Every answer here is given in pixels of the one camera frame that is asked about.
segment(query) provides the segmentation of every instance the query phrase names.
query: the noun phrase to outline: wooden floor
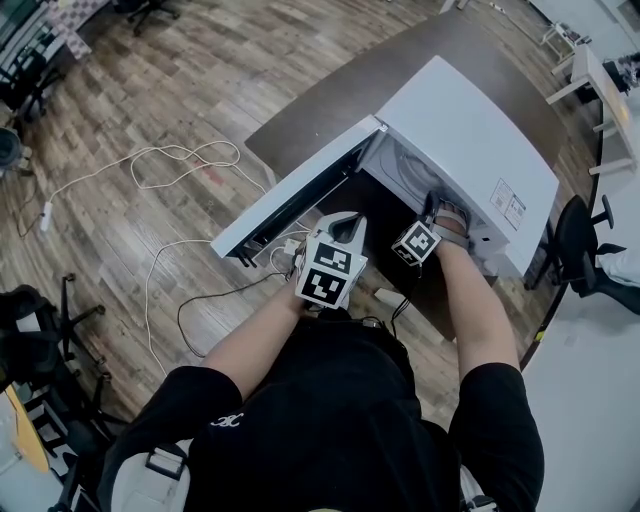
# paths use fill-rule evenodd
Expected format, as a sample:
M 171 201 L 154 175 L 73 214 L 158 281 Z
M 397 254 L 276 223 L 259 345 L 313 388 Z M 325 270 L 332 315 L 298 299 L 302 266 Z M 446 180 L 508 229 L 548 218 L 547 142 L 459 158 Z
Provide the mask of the wooden floor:
M 52 94 L 48 114 L 28 128 L 38 190 L 22 214 L 28 223 L 49 195 L 68 181 L 94 172 L 145 146 L 195 148 L 228 140 L 242 151 L 240 167 L 268 186 L 265 170 L 243 141 L 290 101 L 360 52 L 435 15 L 429 0 L 192 0 L 176 2 L 173 22 L 152 17 L 140 38 L 126 21 L 101 13 L 84 29 L 93 53 L 79 63 L 61 62 L 66 78 Z M 535 37 L 542 19 L 521 0 L 504 0 L 510 16 Z M 465 16 L 483 26 L 507 55 L 548 95 L 560 87 L 552 58 L 506 17 L 471 3 Z M 560 179 L 553 218 L 573 194 L 591 190 L 594 162 L 590 113 L 573 100 L 558 112 L 569 131 L 554 171 Z M 203 151 L 228 160 L 229 148 Z M 170 181 L 189 164 L 148 156 L 137 164 L 143 184 Z M 163 190 L 135 188 L 128 162 L 81 182 L 54 201 L 46 234 L 16 234 L 9 212 L 34 182 L 14 175 L 3 180 L 7 212 L 0 220 L 0 287 L 37 287 L 59 302 L 59 282 L 75 272 L 71 304 L 76 311 L 96 303 L 104 317 L 82 326 L 92 350 L 106 357 L 112 393 L 120 411 L 137 412 L 163 375 L 149 353 L 144 325 L 144 284 L 154 253 L 181 239 L 213 239 L 261 192 L 228 168 L 208 168 Z M 268 267 L 268 258 L 262 263 Z M 207 244 L 182 245 L 160 257 L 150 282 L 153 343 L 167 368 L 195 363 L 176 325 L 178 305 L 189 297 L 219 293 L 257 280 L 264 269 L 246 271 L 222 261 Z M 242 294 L 192 304 L 182 316 L 185 331 L 201 351 L 213 346 L 279 286 L 279 278 Z M 352 313 L 389 319 L 391 311 L 371 297 L 386 281 L 367 269 L 352 296 Z M 535 293 L 521 280 L 499 280 L 495 290 L 514 325 L 522 355 L 548 309 L 553 293 Z M 447 425 L 457 403 L 455 347 L 409 312 L 399 321 L 416 371 L 425 417 Z

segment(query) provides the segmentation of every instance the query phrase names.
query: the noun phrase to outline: plug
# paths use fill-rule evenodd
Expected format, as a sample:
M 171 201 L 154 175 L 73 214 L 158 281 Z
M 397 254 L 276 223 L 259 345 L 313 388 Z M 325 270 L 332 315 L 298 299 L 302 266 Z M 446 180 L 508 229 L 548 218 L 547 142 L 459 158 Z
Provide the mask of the plug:
M 53 210 L 53 203 L 47 201 L 44 203 L 44 210 L 42 211 L 42 220 L 40 221 L 40 231 L 45 232 L 49 229 L 51 224 L 51 212 Z
M 287 241 L 284 243 L 284 253 L 289 256 L 295 255 L 298 247 L 300 247 L 300 243 L 298 240 L 294 240 L 293 238 L 287 238 Z

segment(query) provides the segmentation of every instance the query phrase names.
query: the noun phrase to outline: label sticker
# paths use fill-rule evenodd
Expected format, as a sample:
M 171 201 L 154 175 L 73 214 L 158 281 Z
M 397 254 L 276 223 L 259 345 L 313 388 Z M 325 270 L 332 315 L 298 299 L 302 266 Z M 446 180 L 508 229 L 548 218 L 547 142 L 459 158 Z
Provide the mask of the label sticker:
M 517 230 L 520 227 L 527 207 L 520 198 L 514 194 L 511 187 L 507 185 L 503 179 L 498 180 L 498 185 L 496 185 L 496 189 L 491 196 L 491 203 L 504 218 L 509 221 L 509 224 L 511 224 L 514 229 Z
M 507 207 L 507 213 L 505 213 L 504 216 L 516 230 L 520 227 L 520 223 L 522 222 L 522 217 L 524 217 L 526 209 L 527 208 L 522 204 L 522 201 L 518 199 L 518 196 L 513 194 L 511 202 Z

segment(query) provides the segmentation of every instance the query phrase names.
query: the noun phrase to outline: power cord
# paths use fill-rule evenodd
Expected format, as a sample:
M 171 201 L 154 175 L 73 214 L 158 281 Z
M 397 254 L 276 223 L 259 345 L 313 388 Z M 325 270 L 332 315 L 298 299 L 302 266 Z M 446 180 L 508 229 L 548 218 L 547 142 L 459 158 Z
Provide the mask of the power cord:
M 184 333 L 184 330 L 182 329 L 182 324 L 180 323 L 180 312 L 182 311 L 183 307 L 185 307 L 187 304 L 193 302 L 194 300 L 214 299 L 214 298 L 219 298 L 219 297 L 225 297 L 226 295 L 231 295 L 232 293 L 238 293 L 238 292 L 241 292 L 241 291 L 246 290 L 248 288 L 251 288 L 252 286 L 260 284 L 263 281 L 266 281 L 271 276 L 280 276 L 280 275 L 285 275 L 285 274 L 283 272 L 272 272 L 271 274 L 266 275 L 262 279 L 260 279 L 258 281 L 255 281 L 253 283 L 250 283 L 248 285 L 242 286 L 240 288 L 235 288 L 233 290 L 229 290 L 228 292 L 223 292 L 223 293 L 211 293 L 211 294 L 208 294 L 208 295 L 197 295 L 195 297 L 191 297 L 190 299 L 187 299 L 182 304 L 180 304 L 180 306 L 178 307 L 178 314 L 176 316 L 176 321 L 178 323 L 178 328 L 180 329 L 180 334 L 182 335 L 182 340 L 184 341 L 185 345 L 187 345 L 189 350 L 193 353 L 193 355 L 195 355 L 196 357 L 199 357 L 200 359 L 203 359 L 205 357 L 205 354 L 202 354 L 201 352 L 198 352 L 193 347 L 193 345 L 191 345 L 191 343 L 189 343 L 189 340 L 187 339 L 187 335 Z
M 418 266 L 418 279 L 414 281 L 413 286 L 409 290 L 409 293 L 405 296 L 404 300 L 400 304 L 398 304 L 398 307 L 391 315 L 391 329 L 393 330 L 393 337 L 395 339 L 398 339 L 395 324 L 396 318 L 398 318 L 404 312 L 404 310 L 409 307 L 409 304 L 411 304 L 411 296 L 413 295 L 413 291 L 416 289 L 416 286 L 418 286 L 420 279 L 422 279 L 422 264 Z
M 216 144 L 230 146 L 231 148 L 233 148 L 233 150 L 235 151 L 235 157 L 232 159 L 232 161 L 229 161 L 229 162 L 209 161 L 206 158 L 204 158 L 202 155 L 200 155 L 200 153 L 199 153 L 200 151 L 202 151 L 203 149 L 205 149 L 207 147 L 214 146 Z M 167 151 L 167 150 L 173 150 L 173 149 L 178 149 L 180 151 L 184 151 L 184 152 L 186 152 L 186 154 L 184 156 L 175 156 L 175 155 L 173 155 L 173 154 L 171 154 L 171 153 L 169 153 Z M 135 165 L 136 161 L 139 158 L 141 158 L 142 156 L 147 155 L 149 153 L 155 152 L 155 151 L 158 151 L 161 154 L 163 154 L 165 156 L 168 156 L 172 160 L 177 160 L 177 161 L 180 161 L 180 162 L 183 162 L 183 161 L 188 160 L 189 158 L 195 156 L 196 158 L 198 158 L 200 160 L 200 162 L 202 162 L 202 164 L 201 165 L 197 165 L 196 167 L 193 167 L 192 169 L 189 169 L 187 172 L 181 174 L 178 178 L 174 179 L 173 181 L 171 181 L 169 183 L 162 183 L 162 184 L 157 184 L 157 185 L 142 185 L 138 181 L 138 178 L 137 178 L 136 173 L 135 173 L 134 165 Z M 240 153 L 240 150 L 238 149 L 238 147 L 235 144 L 233 144 L 232 142 L 224 141 L 224 140 L 208 142 L 206 144 L 202 144 L 202 145 L 198 146 L 194 150 L 190 150 L 188 148 L 185 148 L 183 146 L 179 146 L 179 145 L 176 145 L 176 144 L 170 144 L 168 146 L 162 146 L 162 147 L 145 147 L 145 148 L 142 148 L 142 149 L 140 149 L 138 151 L 135 151 L 134 153 L 132 153 L 132 154 L 130 154 L 130 155 L 124 157 L 124 158 L 121 158 L 120 160 L 117 160 L 117 161 L 112 162 L 112 163 L 110 163 L 108 165 L 105 165 L 104 167 L 98 169 L 96 172 L 93 172 L 91 174 L 87 174 L 85 176 L 81 176 L 79 178 L 76 178 L 76 179 L 70 181 L 69 183 L 67 183 L 66 185 L 60 187 L 56 191 L 54 191 L 51 194 L 51 196 L 49 197 L 49 200 L 45 203 L 45 207 L 44 207 L 43 212 L 40 213 L 33 220 L 33 222 L 31 222 L 31 224 L 29 224 L 29 226 L 27 227 L 25 232 L 21 232 L 20 231 L 20 227 L 19 227 L 19 224 L 18 224 L 17 217 L 14 216 L 14 219 L 16 219 L 16 227 L 18 229 L 18 234 L 19 234 L 21 239 L 24 239 L 27 236 L 27 234 L 32 230 L 32 228 L 35 226 L 37 220 L 40 217 L 43 217 L 42 229 L 44 231 L 46 231 L 48 226 L 49 226 L 49 223 L 51 222 L 53 200 L 58 194 L 60 194 L 61 192 L 63 192 L 67 188 L 71 187 L 72 185 L 75 185 L 76 183 L 79 183 L 79 182 L 84 181 L 84 180 L 89 179 L 89 178 L 93 178 L 93 177 L 97 176 L 98 174 L 106 171 L 107 169 L 110 169 L 111 167 L 119 165 L 122 162 L 125 162 L 125 161 L 127 161 L 129 159 L 131 159 L 131 163 L 129 165 L 129 170 L 131 172 L 131 177 L 133 178 L 133 181 L 134 181 L 134 183 L 136 184 L 136 187 L 139 190 L 151 190 L 151 189 L 170 187 L 172 185 L 175 185 L 181 179 L 185 178 L 186 176 L 190 175 L 191 173 L 193 173 L 193 172 L 195 172 L 195 171 L 197 171 L 199 169 L 202 169 L 202 168 L 208 167 L 208 166 L 214 166 L 214 167 L 222 167 L 222 168 L 224 168 L 224 167 L 232 167 L 238 173 L 240 173 L 244 178 L 246 178 L 250 183 L 252 183 L 255 187 L 257 187 L 263 194 L 266 194 L 267 191 L 265 190 L 265 188 L 262 185 L 260 185 L 259 183 L 257 183 L 253 179 L 251 179 L 242 169 L 240 169 L 240 167 L 238 167 L 237 164 L 240 161 L 240 157 L 241 157 L 241 153 Z M 34 199 L 37 188 L 38 188 L 38 183 L 37 183 L 37 180 L 36 180 L 36 185 L 34 187 L 33 193 L 31 194 L 29 199 L 27 201 L 25 201 L 22 204 L 22 206 L 19 208 L 18 213 L 17 213 L 18 215 L 22 212 L 24 207 Z M 296 233 L 308 233 L 308 232 L 311 231 L 309 228 L 307 228 L 304 224 L 302 224 L 299 221 L 296 221 L 296 224 L 298 224 L 300 227 L 302 227 L 302 229 L 304 231 L 293 231 L 293 232 L 290 232 L 290 233 L 285 233 L 283 235 L 280 235 L 277 238 L 281 238 L 283 236 L 289 236 L 289 235 L 296 234 Z M 156 266 L 156 262 L 158 261 L 158 257 L 160 256 L 162 251 L 164 251 L 165 249 L 168 249 L 169 247 L 174 247 L 176 245 L 185 244 L 185 243 L 207 243 L 207 244 L 210 244 L 211 240 L 180 240 L 180 241 L 172 242 L 170 244 L 167 244 L 167 245 L 161 247 L 158 250 L 158 252 L 156 252 L 156 254 L 154 256 L 153 263 L 151 265 L 151 269 L 149 270 L 149 274 L 147 275 L 147 279 L 145 281 L 144 319 L 145 319 L 145 327 L 146 327 L 146 330 L 147 330 L 148 348 L 149 348 L 149 351 L 151 352 L 151 354 L 153 355 L 154 359 L 156 360 L 156 362 L 160 366 L 160 368 L 161 368 L 161 370 L 162 370 L 162 372 L 164 373 L 165 376 L 167 375 L 167 371 L 165 370 L 165 368 L 164 368 L 162 362 L 160 361 L 160 359 L 158 358 L 158 355 L 156 354 L 156 352 L 155 352 L 155 350 L 153 348 L 152 339 L 151 339 L 151 328 L 150 328 L 150 325 L 149 325 L 149 281 L 151 279 L 151 274 L 153 273 L 153 269 Z M 241 288 L 241 289 L 238 289 L 238 290 L 233 290 L 233 291 L 228 292 L 228 293 L 235 293 L 235 292 L 241 291 L 241 290 L 243 290 L 243 289 L 245 289 L 247 287 L 244 287 L 244 288 Z M 182 333 L 183 338 L 185 339 L 185 343 L 187 343 L 187 345 L 189 345 L 187 340 L 186 340 L 186 337 L 184 336 L 184 333 L 182 331 L 182 327 L 180 326 L 179 317 L 178 317 L 178 326 L 180 327 L 180 332 Z
M 33 185 L 33 191 L 31 192 L 31 194 L 29 194 L 28 199 L 25 199 L 25 201 L 18 207 L 18 209 L 15 212 L 10 212 L 9 215 L 11 215 L 11 217 L 13 218 L 13 222 L 16 225 L 16 231 L 18 232 L 18 236 L 20 237 L 21 240 L 24 240 L 26 238 L 26 236 L 29 234 L 29 232 L 33 229 L 33 227 L 36 225 L 36 222 L 38 222 L 38 219 L 40 217 L 42 217 L 42 213 L 39 213 L 32 221 L 31 223 L 27 226 L 27 229 L 25 231 L 22 231 L 20 229 L 20 214 L 23 212 L 23 210 L 27 207 L 27 205 L 29 203 L 31 203 L 31 201 L 33 201 L 36 197 L 36 192 L 38 191 L 39 188 L 39 184 L 38 184 L 38 178 L 35 174 L 21 174 L 19 173 L 20 176 L 29 176 L 32 177 L 34 180 L 34 185 Z M 7 205 L 9 204 L 9 193 L 7 192 L 7 186 L 3 183 L 3 189 L 4 189 L 4 193 L 5 196 L 7 197 Z
M 153 272 L 153 269 L 156 266 L 156 262 L 158 261 L 158 257 L 160 256 L 162 251 L 164 251 L 165 249 L 168 249 L 169 247 L 174 247 L 180 244 L 190 244 L 190 243 L 210 244 L 211 240 L 179 240 L 177 242 L 172 242 L 170 244 L 167 244 L 161 247 L 158 250 L 158 252 L 156 252 L 155 257 L 153 258 L 153 263 L 151 264 L 151 268 L 149 269 L 147 280 L 144 283 L 144 324 L 147 329 L 147 342 L 148 342 L 147 346 L 149 347 L 149 351 L 151 352 L 151 355 L 153 355 L 154 359 L 158 363 L 158 366 L 160 366 L 160 369 L 162 370 L 162 373 L 164 373 L 165 377 L 167 376 L 167 370 L 165 370 L 164 365 L 160 361 L 160 358 L 158 357 L 158 354 L 156 354 L 156 351 L 153 349 L 153 345 L 151 343 L 151 327 L 149 326 L 149 280 L 151 279 L 151 273 Z
M 203 150 L 204 148 L 216 145 L 216 144 L 221 144 L 224 146 L 230 146 L 234 149 L 235 151 L 235 158 L 230 161 L 230 162 L 212 162 L 207 160 L 206 158 L 204 158 L 202 155 L 200 155 L 199 151 Z M 179 149 L 181 151 L 185 151 L 186 154 L 184 156 L 174 156 L 171 153 L 169 153 L 167 150 L 170 149 Z M 137 162 L 137 160 L 149 153 L 158 151 L 161 154 L 168 156 L 169 158 L 171 158 L 172 160 L 178 160 L 180 162 L 183 162 L 189 158 L 191 158 L 192 156 L 195 156 L 196 158 L 198 158 L 202 164 L 201 165 L 197 165 L 196 167 L 189 169 L 187 172 L 181 174 L 180 176 L 178 176 L 175 180 L 169 182 L 169 183 L 161 183 L 158 185 L 141 185 L 140 182 L 138 181 L 138 178 L 136 176 L 135 173 L 135 169 L 134 169 L 134 164 Z M 53 199 L 62 191 L 66 190 L 67 188 L 69 188 L 72 185 L 75 185 L 76 183 L 79 183 L 83 180 L 89 179 L 89 178 L 93 178 L 95 176 L 97 176 L 98 174 L 100 174 L 101 172 L 106 171 L 107 169 L 114 167 L 116 165 L 121 164 L 122 162 L 131 159 L 131 164 L 129 165 L 129 170 L 131 172 L 131 177 L 133 178 L 134 183 L 136 184 L 136 187 L 138 187 L 139 190 L 151 190 L 151 189 L 156 189 L 156 188 L 165 188 L 165 187 L 170 187 L 172 185 L 175 185 L 178 181 L 180 181 L 182 178 L 185 178 L 186 176 L 188 176 L 189 174 L 202 169 L 203 167 L 208 167 L 208 166 L 214 166 L 214 167 L 232 167 L 234 168 L 236 171 L 238 171 L 242 176 L 244 176 L 249 182 L 251 182 L 253 185 L 255 185 L 258 189 L 260 189 L 262 191 L 263 194 L 266 194 L 267 191 L 265 190 L 265 188 L 260 185 L 259 183 L 257 183 L 256 181 L 252 180 L 242 169 L 240 169 L 240 167 L 238 167 L 238 162 L 240 161 L 240 150 L 238 149 L 238 147 L 233 144 L 232 142 L 226 141 L 226 140 L 216 140 L 213 142 L 207 142 L 206 144 L 202 144 L 200 146 L 198 146 L 196 149 L 188 149 L 185 148 L 183 146 L 178 146 L 177 144 L 170 144 L 168 146 L 162 146 L 162 147 L 146 147 L 146 148 L 142 148 L 139 149 L 138 151 L 133 152 L 132 154 L 125 156 L 124 158 L 121 158 L 120 160 L 117 160 L 115 162 L 112 162 L 108 165 L 105 165 L 104 167 L 98 169 L 96 172 L 93 172 L 91 174 L 87 174 L 85 176 L 81 176 L 80 178 L 76 178 L 75 180 L 70 181 L 69 183 L 67 183 L 66 185 L 60 187 L 58 190 L 56 190 L 55 192 L 53 192 L 53 194 L 51 194 L 51 196 L 49 197 L 49 200 L 45 203 L 44 205 L 44 209 L 43 209 L 43 213 L 42 216 L 44 217 L 42 220 L 42 225 L 41 225 L 41 229 L 43 231 L 46 231 L 49 228 L 49 224 L 51 223 L 51 216 L 52 216 L 52 210 L 53 210 Z

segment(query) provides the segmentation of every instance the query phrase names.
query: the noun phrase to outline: black cable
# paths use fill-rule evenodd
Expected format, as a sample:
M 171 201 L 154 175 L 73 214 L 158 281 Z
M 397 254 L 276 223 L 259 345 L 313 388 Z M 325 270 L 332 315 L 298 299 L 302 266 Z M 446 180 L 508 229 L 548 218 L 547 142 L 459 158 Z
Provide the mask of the black cable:
M 189 343 L 189 340 L 187 339 L 186 334 L 184 333 L 184 330 L 182 329 L 182 324 L 180 323 L 180 312 L 182 311 L 182 308 L 185 307 L 187 304 L 189 304 L 190 302 L 193 302 L 194 300 L 199 300 L 199 299 L 214 299 L 214 298 L 218 298 L 218 297 L 224 297 L 225 295 L 231 295 L 232 293 L 238 293 L 241 292 L 243 290 L 246 290 L 247 288 L 251 288 L 252 286 L 255 286 L 257 284 L 262 283 L 263 281 L 266 281 L 267 279 L 269 279 L 271 276 L 283 276 L 285 275 L 283 272 L 272 272 L 271 274 L 267 274 L 265 277 L 263 277 L 262 279 L 260 279 L 259 281 L 255 281 L 253 283 L 250 283 L 246 286 L 242 286 L 241 288 L 235 288 L 233 290 L 229 290 L 228 292 L 223 292 L 223 293 L 211 293 L 208 295 L 197 295 L 195 297 L 191 297 L 190 299 L 187 299 L 186 301 L 184 301 L 182 304 L 180 304 L 180 306 L 178 307 L 178 314 L 177 314 L 177 323 L 178 323 L 178 328 L 180 329 L 180 334 L 182 335 L 182 340 L 184 341 L 185 345 L 187 345 L 187 347 L 189 348 L 189 350 L 191 350 L 191 352 L 193 353 L 193 355 L 195 355 L 196 357 L 199 357 L 200 359 L 203 359 L 205 357 L 205 354 L 202 354 L 200 352 L 198 352 L 192 345 L 191 343 Z
M 405 309 L 409 307 L 409 304 L 411 304 L 411 296 L 413 295 L 413 291 L 416 289 L 416 286 L 418 286 L 418 282 L 420 281 L 420 279 L 422 279 L 422 264 L 418 266 L 418 279 L 415 280 L 413 286 L 409 290 L 409 293 L 407 293 L 407 295 L 405 296 L 405 299 L 400 304 L 398 304 L 398 307 L 391 315 L 391 329 L 393 330 L 393 337 L 395 339 L 398 339 L 395 320 L 404 312 Z

